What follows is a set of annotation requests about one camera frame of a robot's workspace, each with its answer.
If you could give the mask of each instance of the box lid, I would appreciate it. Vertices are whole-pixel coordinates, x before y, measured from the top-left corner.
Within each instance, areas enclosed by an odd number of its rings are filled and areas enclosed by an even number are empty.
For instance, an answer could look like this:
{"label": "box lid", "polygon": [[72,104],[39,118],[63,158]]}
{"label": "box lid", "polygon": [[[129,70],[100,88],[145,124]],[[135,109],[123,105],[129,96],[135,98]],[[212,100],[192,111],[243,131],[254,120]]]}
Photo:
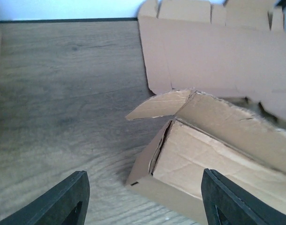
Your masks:
{"label": "box lid", "polygon": [[286,174],[286,130],[225,100],[195,90],[151,97],[126,116],[129,120],[175,115],[184,123]]}

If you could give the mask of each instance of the white background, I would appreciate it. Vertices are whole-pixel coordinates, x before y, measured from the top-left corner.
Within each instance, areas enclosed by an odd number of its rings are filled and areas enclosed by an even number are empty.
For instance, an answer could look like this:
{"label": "white background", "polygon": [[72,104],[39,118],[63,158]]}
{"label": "white background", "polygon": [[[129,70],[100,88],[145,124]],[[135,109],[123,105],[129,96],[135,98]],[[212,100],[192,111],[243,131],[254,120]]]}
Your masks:
{"label": "white background", "polygon": [[[0,21],[136,17],[144,0],[0,0]],[[224,0],[211,0],[222,3]]]}

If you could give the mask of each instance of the wood grain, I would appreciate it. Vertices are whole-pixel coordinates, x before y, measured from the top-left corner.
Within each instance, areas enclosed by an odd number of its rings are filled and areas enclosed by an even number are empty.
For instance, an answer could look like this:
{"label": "wood grain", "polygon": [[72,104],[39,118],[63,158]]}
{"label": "wood grain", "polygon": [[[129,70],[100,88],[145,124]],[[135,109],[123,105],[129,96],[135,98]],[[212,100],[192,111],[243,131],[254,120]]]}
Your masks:
{"label": "wood grain", "polygon": [[137,22],[0,29],[0,220],[86,170],[87,225],[194,224],[123,186],[167,121],[124,118],[150,96]]}

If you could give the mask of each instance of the gray wooden surface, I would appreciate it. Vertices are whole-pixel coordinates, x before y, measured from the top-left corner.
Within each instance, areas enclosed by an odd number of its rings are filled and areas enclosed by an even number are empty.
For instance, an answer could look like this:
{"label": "gray wooden surface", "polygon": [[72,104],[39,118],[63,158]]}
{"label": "gray wooden surface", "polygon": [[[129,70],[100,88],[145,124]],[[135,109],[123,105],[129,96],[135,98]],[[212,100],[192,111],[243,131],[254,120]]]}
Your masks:
{"label": "gray wooden surface", "polygon": [[166,118],[126,121],[150,96],[137,22],[2,24],[0,220],[76,170],[87,225],[191,225],[123,187]]}

